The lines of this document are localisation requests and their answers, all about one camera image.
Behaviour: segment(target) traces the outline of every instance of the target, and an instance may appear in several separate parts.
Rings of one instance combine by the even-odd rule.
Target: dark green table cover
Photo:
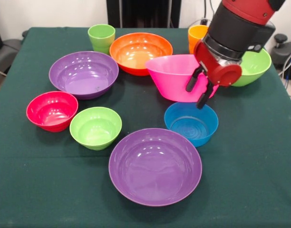
[[[117,29],[116,36],[134,31],[161,35],[174,54],[188,53],[186,29]],[[120,71],[105,95],[79,102],[79,110],[105,106],[120,114],[121,134],[104,151],[26,118],[30,100],[55,90],[50,66],[82,50],[91,50],[86,28],[32,28],[9,71],[0,91],[0,227],[291,227],[291,101],[273,67],[248,86],[218,90],[208,104],[219,128],[198,148],[200,184],[179,203],[150,208],[120,195],[107,168],[125,135],[165,128],[172,102],[149,76]]]

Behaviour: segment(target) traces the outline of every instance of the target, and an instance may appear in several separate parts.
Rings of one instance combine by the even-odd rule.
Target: blue bowl
[[[196,103],[177,102],[166,110],[165,124],[198,147],[206,144],[217,130],[218,117],[207,105],[198,109]]]

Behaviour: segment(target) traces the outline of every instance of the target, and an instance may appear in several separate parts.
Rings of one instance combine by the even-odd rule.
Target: purple bowl
[[[180,134],[149,128],[122,139],[112,151],[108,169],[122,195],[135,203],[160,207],[194,191],[202,162],[196,148]]]
[[[58,90],[88,100],[109,90],[118,73],[118,65],[110,56],[80,51],[58,59],[49,70],[49,79]]]

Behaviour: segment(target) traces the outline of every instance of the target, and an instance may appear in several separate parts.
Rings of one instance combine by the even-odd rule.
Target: red bowl
[[[125,72],[146,76],[146,62],[150,59],[173,53],[172,45],[165,38],[146,32],[126,34],[116,39],[110,47],[111,57]]]
[[[65,130],[78,110],[78,100],[71,94],[53,91],[34,98],[27,106],[26,116],[36,126],[49,131]]]

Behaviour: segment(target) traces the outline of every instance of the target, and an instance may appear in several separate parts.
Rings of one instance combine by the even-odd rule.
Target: bowl rim
[[[270,67],[271,67],[271,64],[272,64],[272,59],[271,59],[271,56],[270,56],[270,54],[268,53],[268,51],[266,51],[264,48],[262,48],[262,50],[261,51],[264,51],[264,53],[266,54],[266,56],[269,58],[269,64],[267,65],[267,67],[264,69],[264,70],[262,70],[262,71],[260,71],[260,72],[257,72],[257,73],[254,73],[254,74],[248,74],[248,75],[241,75],[241,77],[250,77],[250,76],[256,76],[256,75],[260,75],[260,74],[263,74],[263,73],[265,73]]]
[[[99,90],[99,91],[96,91],[96,92],[93,92],[93,93],[90,93],[90,94],[73,94],[73,93],[70,93],[70,94],[72,94],[72,95],[74,95],[74,96],[87,96],[87,95],[94,95],[94,94],[97,94],[97,93],[100,93],[100,92],[102,92],[103,90],[105,90],[105,89],[107,89],[107,88],[109,88],[110,86],[112,86],[114,83],[115,83],[115,81],[117,80],[117,78],[118,78],[118,75],[119,75],[119,67],[118,67],[118,64],[117,64],[117,62],[111,57],[111,56],[109,56],[109,55],[107,55],[107,54],[105,54],[105,53],[102,53],[102,52],[98,52],[98,51],[77,51],[77,52],[72,52],[72,53],[69,53],[69,54],[67,54],[67,55],[64,55],[64,56],[62,56],[61,58],[59,58],[59,59],[57,59],[52,65],[51,65],[51,67],[50,67],[50,69],[49,69],[49,72],[48,72],[48,77],[49,77],[49,80],[50,80],[50,83],[56,88],[56,89],[58,89],[58,90],[60,90],[60,91],[62,91],[62,92],[65,92],[65,93],[69,93],[68,91],[66,91],[66,90],[64,90],[64,89],[61,89],[59,86],[57,86],[56,84],[54,84],[53,82],[52,82],[52,74],[51,74],[51,70],[52,70],[52,68],[55,66],[55,64],[57,64],[57,62],[59,62],[59,61],[61,61],[62,59],[64,59],[64,58],[66,58],[67,56],[71,56],[71,55],[74,55],[74,54],[78,54],[78,53],[94,53],[94,54],[99,54],[99,55],[104,55],[104,56],[107,56],[107,57],[109,57],[110,59],[112,59],[113,60],[113,62],[115,63],[115,65],[117,66],[116,67],[116,77],[115,77],[115,79],[107,86],[107,87],[105,87],[105,88],[103,88],[103,89],[101,89],[101,90]]]
[[[192,148],[195,149],[194,152],[196,152],[197,159],[198,159],[199,162],[200,162],[200,175],[199,175],[198,180],[196,181],[195,186],[192,187],[192,189],[191,189],[191,190],[190,190],[190,191],[189,191],[185,196],[179,198],[178,200],[175,200],[175,201],[172,202],[172,203],[165,203],[165,204],[152,205],[152,204],[145,204],[145,203],[138,202],[137,200],[132,199],[132,197],[130,197],[130,196],[124,194],[122,191],[120,191],[120,189],[118,188],[118,186],[116,186],[116,184],[115,184],[115,182],[114,182],[114,180],[113,180],[113,178],[112,178],[112,176],[111,176],[111,161],[112,161],[112,155],[115,153],[115,149],[117,148],[117,146],[118,146],[122,141],[126,140],[130,135],[132,135],[132,134],[134,134],[134,133],[136,133],[136,132],[146,131],[146,130],[150,130],[150,129],[151,129],[151,130],[164,130],[164,131],[168,131],[168,132],[171,132],[171,133],[177,134],[178,136],[184,138],[184,139],[187,141],[187,143],[190,144],[190,145],[192,146]],[[113,148],[113,150],[112,150],[112,152],[111,152],[111,154],[110,154],[110,156],[109,156],[109,161],[108,161],[108,174],[109,174],[109,177],[110,177],[110,179],[111,179],[111,181],[112,181],[114,187],[118,190],[118,192],[120,192],[121,195],[123,195],[123,196],[126,197],[127,199],[131,200],[132,202],[137,203],[137,204],[140,204],[140,205],[148,206],[148,207],[164,207],[164,206],[168,206],[168,205],[172,205],[172,204],[178,203],[178,202],[184,200],[185,198],[187,198],[189,195],[192,194],[192,192],[193,192],[193,191],[196,189],[196,187],[199,185],[199,182],[200,182],[200,180],[201,180],[201,178],[202,178],[202,175],[203,175],[203,162],[202,162],[202,158],[201,158],[201,156],[200,156],[198,150],[195,148],[195,146],[194,146],[194,145],[193,145],[193,144],[192,144],[188,139],[186,139],[185,137],[183,137],[181,134],[179,134],[179,133],[177,133],[177,132],[173,132],[173,131],[168,130],[168,129],[165,129],[165,128],[143,128],[143,129],[140,129],[140,130],[137,130],[137,131],[131,132],[130,134],[128,134],[127,136],[125,136],[123,139],[121,139],[121,140],[117,143],[117,145]]]
[[[164,122],[165,122],[165,126],[168,128],[168,130],[170,130],[169,129],[169,126],[166,124],[166,121],[165,121],[165,119],[166,119],[166,114],[167,114],[167,112],[173,107],[173,106],[177,106],[177,105],[180,105],[180,104],[194,104],[194,105],[196,105],[196,103],[195,102],[175,102],[174,104],[172,104],[172,105],[170,105],[168,108],[167,108],[167,110],[165,111],[165,114],[164,114]],[[218,120],[218,116],[217,116],[217,113],[213,110],[213,108],[211,108],[209,105],[207,105],[207,104],[205,104],[204,105],[204,107],[206,107],[206,108],[208,108],[213,114],[214,114],[214,116],[216,117],[216,120],[217,120],[217,125],[216,125],[216,127],[215,127],[215,129],[214,129],[214,131],[212,131],[212,133],[210,133],[209,135],[207,135],[206,137],[203,137],[203,138],[199,138],[199,139],[193,139],[193,141],[198,141],[198,140],[203,140],[203,139],[207,139],[207,138],[210,138],[210,137],[212,137],[212,135],[217,131],[217,129],[218,129],[218,125],[219,125],[219,120]]]
[[[76,137],[74,137],[74,135],[73,135],[73,133],[72,133],[72,125],[73,125],[73,122],[74,122],[75,118],[77,118],[77,116],[79,116],[81,113],[86,112],[86,111],[88,111],[88,110],[90,110],[90,109],[106,109],[106,110],[108,110],[108,111],[110,111],[110,112],[116,114],[116,116],[117,116],[117,117],[119,118],[119,120],[120,120],[120,127],[119,127],[119,129],[117,130],[115,136],[114,136],[112,139],[110,139],[109,141],[107,141],[107,142],[105,142],[105,143],[103,143],[103,144],[96,144],[96,145],[93,145],[93,144],[82,143],[81,140],[78,140]],[[122,119],[121,119],[120,115],[119,115],[116,111],[114,111],[113,109],[111,109],[111,108],[101,107],[101,106],[90,107],[90,108],[87,108],[87,109],[82,110],[81,112],[77,113],[77,115],[75,115],[75,117],[71,120],[70,125],[69,125],[69,132],[70,132],[71,137],[73,137],[74,140],[76,140],[79,144],[84,145],[84,146],[88,146],[88,147],[99,147],[99,146],[106,145],[107,143],[113,142],[113,141],[118,137],[118,135],[120,134],[121,129],[122,129]]]
[[[94,37],[94,36],[90,35],[89,31],[91,30],[91,28],[96,27],[96,26],[102,26],[102,25],[105,25],[105,26],[111,27],[111,28],[114,30],[113,34],[110,35],[110,36],[108,36],[108,37]],[[113,35],[115,35],[115,33],[116,33],[116,29],[115,29],[113,26],[109,25],[109,24],[96,24],[96,25],[92,25],[92,26],[89,27],[88,30],[87,30],[87,34],[88,34],[90,37],[95,38],[95,39],[107,39],[107,38],[111,38]]]
[[[58,123],[58,124],[54,124],[54,125],[39,124],[39,123],[36,123],[36,122],[34,122],[33,120],[31,120],[30,117],[29,117],[29,115],[28,115],[28,113],[27,113],[28,110],[30,109],[30,105],[31,105],[31,104],[32,104],[36,99],[38,99],[39,97],[41,97],[41,96],[43,96],[43,95],[45,95],[45,94],[56,94],[56,93],[67,94],[67,95],[69,95],[69,96],[71,96],[71,97],[74,98],[76,108],[75,108],[75,111],[73,112],[73,114],[72,114],[68,119],[64,120],[63,122]],[[27,108],[26,108],[26,116],[27,116],[28,120],[31,121],[31,122],[32,122],[34,125],[36,125],[36,126],[39,126],[39,127],[53,127],[53,126],[58,126],[58,125],[60,125],[60,124],[63,124],[63,123],[65,123],[66,121],[72,119],[72,118],[76,115],[76,113],[77,113],[77,111],[78,111],[78,106],[79,106],[78,100],[77,100],[77,98],[75,98],[75,96],[73,96],[72,94],[67,93],[67,92],[64,92],[64,91],[49,91],[49,92],[42,93],[42,94],[36,96],[35,98],[33,98],[33,99],[29,102],[29,104],[27,105]]]
[[[164,39],[167,43],[168,43],[168,45],[171,47],[171,52],[170,52],[170,56],[173,54],[173,46],[172,46],[172,44],[170,43],[170,41],[168,41],[166,38],[164,38],[164,37],[162,37],[162,36],[160,36],[160,35],[157,35],[157,34],[155,34],[155,33],[151,33],[151,32],[132,32],[132,33],[127,33],[127,34],[124,34],[124,35],[122,35],[122,36],[119,36],[117,39],[115,39],[115,41],[117,41],[117,40],[119,40],[119,39],[121,39],[121,38],[123,38],[123,37],[128,37],[128,36],[131,36],[131,35],[134,35],[134,34],[140,34],[140,35],[142,35],[142,34],[148,34],[148,35],[152,35],[152,36],[154,36],[154,37],[159,37],[159,38],[162,38],[162,39]],[[115,56],[114,55],[112,55],[112,53],[111,53],[111,49],[112,49],[112,47],[115,45],[115,41],[111,44],[111,46],[110,46],[110,48],[109,48],[109,54],[110,54],[110,56],[117,62],[117,64],[119,64],[119,65],[121,65],[122,67],[126,67],[126,68],[130,68],[130,69],[135,69],[135,70],[146,70],[147,68],[145,67],[145,68],[131,68],[131,67],[128,67],[128,66],[125,66],[125,65],[123,65],[123,64],[121,64],[121,63],[119,63],[117,60],[116,60],[116,58],[115,58]]]
[[[145,66],[146,66],[146,68],[147,68],[148,70],[155,71],[155,72],[160,73],[160,74],[170,74],[170,75],[178,75],[178,76],[191,76],[193,72],[192,72],[191,74],[175,74],[175,73],[166,73],[166,72],[162,72],[162,71],[158,71],[158,70],[153,70],[153,69],[151,69],[151,68],[148,67],[149,62],[151,62],[151,61],[155,61],[155,60],[157,60],[158,58],[164,58],[164,57],[177,58],[177,57],[180,57],[180,56],[191,56],[191,57],[193,56],[193,57],[194,57],[193,54],[178,54],[178,55],[160,56],[160,57],[156,57],[156,58],[153,58],[153,59],[147,61],[147,62],[145,63]]]

